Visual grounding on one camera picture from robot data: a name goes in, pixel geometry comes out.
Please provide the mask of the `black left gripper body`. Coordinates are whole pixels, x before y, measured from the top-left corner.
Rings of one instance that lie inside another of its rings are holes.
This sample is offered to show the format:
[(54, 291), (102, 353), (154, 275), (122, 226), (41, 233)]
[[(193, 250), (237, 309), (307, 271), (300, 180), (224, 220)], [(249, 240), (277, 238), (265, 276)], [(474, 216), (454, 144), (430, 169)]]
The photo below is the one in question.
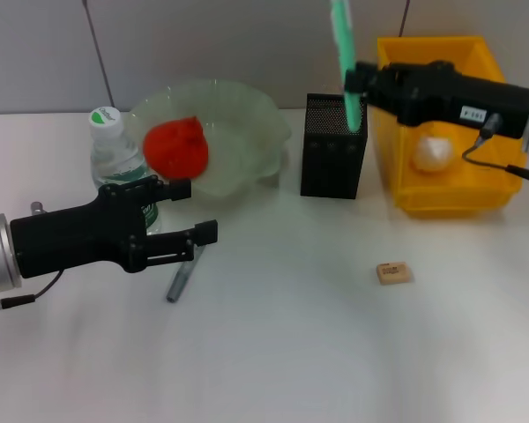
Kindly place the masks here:
[(14, 258), (23, 278), (95, 262), (112, 262), (129, 273), (147, 267), (142, 208), (153, 203), (158, 178), (149, 176), (98, 189), (90, 203), (14, 219)]

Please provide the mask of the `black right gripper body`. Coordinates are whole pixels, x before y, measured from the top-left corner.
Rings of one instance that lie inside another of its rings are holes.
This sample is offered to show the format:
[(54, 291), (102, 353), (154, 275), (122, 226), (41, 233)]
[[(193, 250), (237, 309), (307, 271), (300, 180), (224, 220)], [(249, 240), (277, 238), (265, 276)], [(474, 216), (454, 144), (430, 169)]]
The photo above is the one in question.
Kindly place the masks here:
[(467, 76), (447, 62), (387, 65), (367, 79), (367, 102), (408, 127), (448, 122), (479, 130), (497, 115), (495, 133), (514, 139), (529, 120), (529, 88)]

